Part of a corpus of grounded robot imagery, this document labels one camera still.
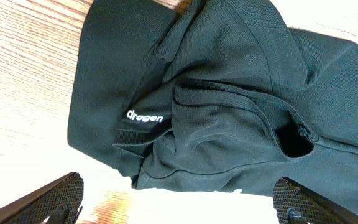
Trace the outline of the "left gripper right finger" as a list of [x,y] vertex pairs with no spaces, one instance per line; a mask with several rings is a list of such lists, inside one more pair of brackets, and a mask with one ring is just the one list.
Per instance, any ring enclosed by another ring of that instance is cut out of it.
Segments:
[[288,177],[273,189],[280,224],[358,224],[358,215]]

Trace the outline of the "black t-shirt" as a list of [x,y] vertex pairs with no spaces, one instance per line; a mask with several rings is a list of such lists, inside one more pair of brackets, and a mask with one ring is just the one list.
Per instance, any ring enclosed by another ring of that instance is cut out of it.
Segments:
[[358,213],[358,45],[270,1],[96,0],[67,141],[135,189],[271,196],[289,177]]

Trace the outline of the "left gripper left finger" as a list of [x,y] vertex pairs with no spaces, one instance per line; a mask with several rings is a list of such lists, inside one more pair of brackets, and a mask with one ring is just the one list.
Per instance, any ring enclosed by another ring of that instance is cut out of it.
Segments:
[[84,181],[70,172],[0,208],[0,224],[75,224],[82,211]]

